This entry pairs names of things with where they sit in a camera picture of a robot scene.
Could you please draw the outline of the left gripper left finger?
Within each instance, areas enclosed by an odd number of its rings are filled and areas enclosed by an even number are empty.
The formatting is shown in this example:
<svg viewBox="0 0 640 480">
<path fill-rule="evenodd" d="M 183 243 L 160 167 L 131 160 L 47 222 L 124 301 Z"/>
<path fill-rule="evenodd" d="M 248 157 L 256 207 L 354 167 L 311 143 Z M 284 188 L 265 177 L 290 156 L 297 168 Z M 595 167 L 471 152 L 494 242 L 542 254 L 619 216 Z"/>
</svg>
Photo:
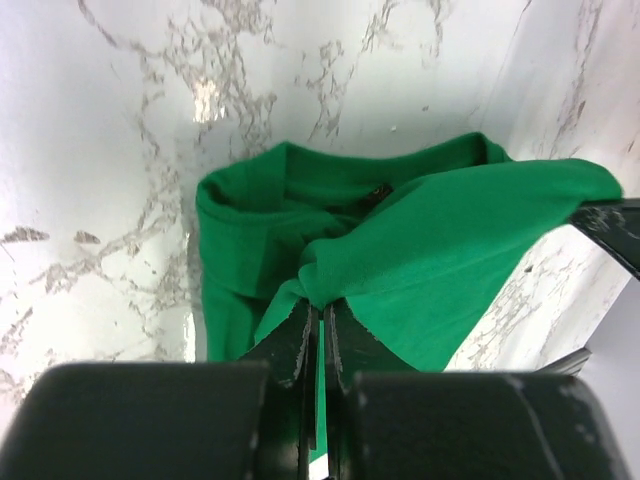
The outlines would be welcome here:
<svg viewBox="0 0 640 480">
<path fill-rule="evenodd" d="M 245 360 L 269 367 L 254 454 L 254 479 L 307 479 L 317 446 L 319 319 L 306 300 Z"/>
</svg>

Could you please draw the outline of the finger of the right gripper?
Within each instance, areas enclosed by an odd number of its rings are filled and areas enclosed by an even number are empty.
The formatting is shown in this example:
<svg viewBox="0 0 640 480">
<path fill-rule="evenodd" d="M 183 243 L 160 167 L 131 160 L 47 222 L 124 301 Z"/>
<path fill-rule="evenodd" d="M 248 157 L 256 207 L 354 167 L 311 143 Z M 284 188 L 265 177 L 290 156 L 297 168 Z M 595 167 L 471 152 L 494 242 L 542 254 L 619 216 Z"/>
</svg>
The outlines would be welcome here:
<svg viewBox="0 0 640 480">
<path fill-rule="evenodd" d="M 588 202 L 569 217 L 569 223 L 639 279 L 639 215 L 638 198 Z"/>
</svg>

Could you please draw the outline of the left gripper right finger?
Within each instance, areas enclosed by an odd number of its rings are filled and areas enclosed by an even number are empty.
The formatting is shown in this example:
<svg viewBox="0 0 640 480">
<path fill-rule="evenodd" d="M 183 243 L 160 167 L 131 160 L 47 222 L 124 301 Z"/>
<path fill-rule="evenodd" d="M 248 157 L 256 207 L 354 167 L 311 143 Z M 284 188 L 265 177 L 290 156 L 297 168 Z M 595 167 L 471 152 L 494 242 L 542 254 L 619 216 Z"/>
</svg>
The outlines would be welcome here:
<svg viewBox="0 0 640 480">
<path fill-rule="evenodd" d="M 348 477 L 346 458 L 348 391 L 358 373 L 413 372 L 361 322 L 344 299 L 324 309 L 326 432 L 329 477 Z"/>
</svg>

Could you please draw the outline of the green t shirt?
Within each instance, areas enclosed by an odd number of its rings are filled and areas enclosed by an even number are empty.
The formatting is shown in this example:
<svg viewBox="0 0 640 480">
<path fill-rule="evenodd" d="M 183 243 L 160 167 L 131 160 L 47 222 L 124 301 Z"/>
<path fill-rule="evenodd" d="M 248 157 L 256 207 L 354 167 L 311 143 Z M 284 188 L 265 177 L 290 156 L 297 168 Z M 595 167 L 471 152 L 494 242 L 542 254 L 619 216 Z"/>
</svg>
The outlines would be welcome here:
<svg viewBox="0 0 640 480">
<path fill-rule="evenodd" d="M 342 299 L 440 372 L 542 236 L 622 196 L 598 164 L 516 161 L 480 133 L 386 160 L 281 143 L 197 186 L 207 357 L 240 358 L 301 300 Z"/>
</svg>

